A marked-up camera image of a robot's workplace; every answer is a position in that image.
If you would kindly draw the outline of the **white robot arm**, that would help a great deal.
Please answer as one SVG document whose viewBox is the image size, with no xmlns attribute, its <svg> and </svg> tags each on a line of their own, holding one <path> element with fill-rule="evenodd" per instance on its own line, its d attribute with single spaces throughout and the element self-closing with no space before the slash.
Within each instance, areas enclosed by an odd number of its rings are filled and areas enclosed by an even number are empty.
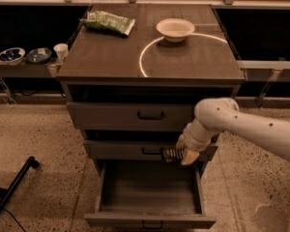
<svg viewBox="0 0 290 232">
<path fill-rule="evenodd" d="M 191 165 L 223 132 L 232 132 L 290 162 L 290 122 L 240 111 L 231 98 L 204 99 L 194 108 L 194 119 L 179 136 L 175 148 L 184 150 L 181 165 Z"/>
</svg>

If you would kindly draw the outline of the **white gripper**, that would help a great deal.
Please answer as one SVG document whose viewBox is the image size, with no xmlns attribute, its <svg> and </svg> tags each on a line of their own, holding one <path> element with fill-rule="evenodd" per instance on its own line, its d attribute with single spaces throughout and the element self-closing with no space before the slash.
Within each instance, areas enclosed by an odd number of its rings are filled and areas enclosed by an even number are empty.
<svg viewBox="0 0 290 232">
<path fill-rule="evenodd" d="M 217 134 L 217 130 L 205 128 L 196 119 L 188 123 L 175 145 L 176 149 L 184 149 L 186 147 L 181 165 L 193 164 L 199 158 L 199 152 L 204 151 L 211 144 L 212 138 Z"/>
</svg>

